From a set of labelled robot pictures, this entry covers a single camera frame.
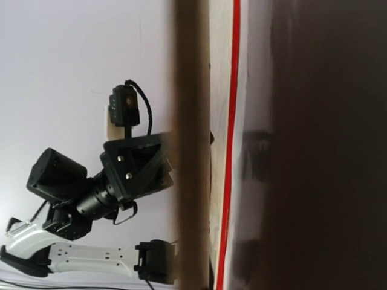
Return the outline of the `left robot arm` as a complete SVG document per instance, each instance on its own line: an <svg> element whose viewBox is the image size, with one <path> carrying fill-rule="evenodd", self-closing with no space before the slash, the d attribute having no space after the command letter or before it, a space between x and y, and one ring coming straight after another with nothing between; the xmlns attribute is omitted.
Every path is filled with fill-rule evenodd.
<svg viewBox="0 0 387 290"><path fill-rule="evenodd" d="M146 282L171 285L177 276L175 245L154 239L131 246L79 246L94 221L117 224L119 211L137 212L137 200L172 187L167 134L108 141L100 155L102 170L86 168L48 148L31 169L27 189L44 203L34 216L11 218L1 261L33 277L62 272L112 272Z"/></svg>

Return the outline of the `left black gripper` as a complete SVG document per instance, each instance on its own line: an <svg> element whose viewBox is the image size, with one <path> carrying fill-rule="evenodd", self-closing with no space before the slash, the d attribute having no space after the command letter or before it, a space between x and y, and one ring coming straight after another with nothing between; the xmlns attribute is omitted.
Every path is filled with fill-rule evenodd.
<svg viewBox="0 0 387 290"><path fill-rule="evenodd" d="M99 202L115 209L173 186L173 167L167 157L167 134L107 141L100 156L103 164Z"/></svg>

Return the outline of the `brown backing board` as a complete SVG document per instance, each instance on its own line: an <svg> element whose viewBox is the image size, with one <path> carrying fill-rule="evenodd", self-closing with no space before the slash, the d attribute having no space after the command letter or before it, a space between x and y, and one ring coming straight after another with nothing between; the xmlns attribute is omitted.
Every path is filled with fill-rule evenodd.
<svg viewBox="0 0 387 290"><path fill-rule="evenodd" d="M229 230L223 289L385 289L386 2L272 3L261 232ZM173 8L177 272L210 289L209 1Z"/></svg>

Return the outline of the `wooden red photo frame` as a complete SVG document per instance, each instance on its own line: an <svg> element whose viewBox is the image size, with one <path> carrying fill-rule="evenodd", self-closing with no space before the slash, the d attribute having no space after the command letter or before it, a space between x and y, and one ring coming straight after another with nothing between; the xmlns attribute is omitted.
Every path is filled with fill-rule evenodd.
<svg viewBox="0 0 387 290"><path fill-rule="evenodd" d="M232 192L240 1L209 2L211 289L223 289Z"/></svg>

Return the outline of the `white photo paper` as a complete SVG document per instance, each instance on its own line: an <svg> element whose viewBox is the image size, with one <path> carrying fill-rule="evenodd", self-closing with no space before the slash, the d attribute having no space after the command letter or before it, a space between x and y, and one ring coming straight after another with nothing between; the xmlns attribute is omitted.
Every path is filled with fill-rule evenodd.
<svg viewBox="0 0 387 290"><path fill-rule="evenodd" d="M257 240L261 232L272 132L272 16L272 1L241 1L229 224L234 240Z"/></svg>

